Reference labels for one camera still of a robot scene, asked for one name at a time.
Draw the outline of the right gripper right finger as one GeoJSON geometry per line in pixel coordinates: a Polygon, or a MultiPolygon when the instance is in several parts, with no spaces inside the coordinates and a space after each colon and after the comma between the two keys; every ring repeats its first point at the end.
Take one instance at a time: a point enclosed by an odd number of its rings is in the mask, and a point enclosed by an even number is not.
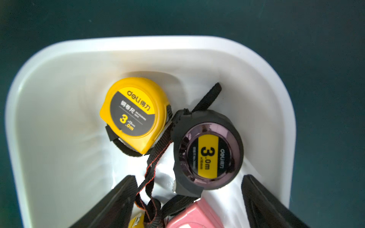
{"type": "Polygon", "coordinates": [[[241,191],[251,228],[307,228],[253,175],[245,175],[241,191]]]}

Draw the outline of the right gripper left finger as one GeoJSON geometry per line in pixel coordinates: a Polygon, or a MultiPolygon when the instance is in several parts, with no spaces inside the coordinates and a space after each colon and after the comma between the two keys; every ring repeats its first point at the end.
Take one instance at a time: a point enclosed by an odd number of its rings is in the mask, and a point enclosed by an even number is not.
{"type": "Polygon", "coordinates": [[[126,176],[72,228],[127,228],[137,194],[135,176],[126,176]]]}

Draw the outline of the small yellow tape measure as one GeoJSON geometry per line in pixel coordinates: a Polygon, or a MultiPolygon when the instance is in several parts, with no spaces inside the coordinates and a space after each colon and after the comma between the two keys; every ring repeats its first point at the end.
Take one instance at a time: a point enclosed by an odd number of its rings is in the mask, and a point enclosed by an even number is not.
{"type": "Polygon", "coordinates": [[[144,212],[139,213],[129,222],[128,228],[144,228],[144,212]]]}

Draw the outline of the pink tape measure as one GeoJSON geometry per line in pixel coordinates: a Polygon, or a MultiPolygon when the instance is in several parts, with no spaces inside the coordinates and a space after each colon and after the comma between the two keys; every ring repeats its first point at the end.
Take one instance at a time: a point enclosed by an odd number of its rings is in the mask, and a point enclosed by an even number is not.
{"type": "Polygon", "coordinates": [[[173,218],[167,228],[223,228],[220,217],[204,198],[176,195],[162,207],[162,216],[173,218]]]}

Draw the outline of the white plastic storage box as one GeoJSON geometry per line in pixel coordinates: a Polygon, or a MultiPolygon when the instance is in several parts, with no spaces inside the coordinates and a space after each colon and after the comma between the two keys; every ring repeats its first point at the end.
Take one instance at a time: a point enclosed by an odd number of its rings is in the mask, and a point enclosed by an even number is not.
{"type": "Polygon", "coordinates": [[[17,73],[5,128],[22,223],[67,228],[125,176],[143,180],[146,158],[119,151],[99,112],[125,77],[155,81],[172,109],[192,109],[215,83],[212,109],[231,119],[244,144],[237,177],[204,196],[227,228],[247,228],[241,182],[254,175],[285,206],[296,142],[292,102],[278,74],[257,53],[208,36],[65,41],[44,48],[17,73]]]}

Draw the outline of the black round tape measure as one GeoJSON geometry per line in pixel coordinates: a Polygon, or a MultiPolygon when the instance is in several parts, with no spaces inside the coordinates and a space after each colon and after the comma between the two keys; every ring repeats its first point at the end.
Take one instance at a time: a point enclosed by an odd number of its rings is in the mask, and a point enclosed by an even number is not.
{"type": "Polygon", "coordinates": [[[221,85],[216,83],[193,110],[178,110],[149,154],[138,190],[145,191],[150,200],[144,203],[139,194],[135,199],[144,211],[144,227],[165,227],[166,217],[199,201],[203,191],[224,187],[240,171],[244,158],[241,136],[228,117],[210,109],[220,92],[221,85]],[[152,191],[156,167],[169,146],[174,154],[175,196],[162,204],[152,191]]]}

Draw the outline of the yellow deli tape measure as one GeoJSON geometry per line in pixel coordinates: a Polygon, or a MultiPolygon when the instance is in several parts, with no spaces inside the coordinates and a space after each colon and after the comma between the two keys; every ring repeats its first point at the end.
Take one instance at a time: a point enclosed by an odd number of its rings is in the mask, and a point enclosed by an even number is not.
{"type": "Polygon", "coordinates": [[[124,154],[141,157],[173,117],[166,93],[147,78],[124,78],[108,90],[100,110],[111,142],[124,154]]]}

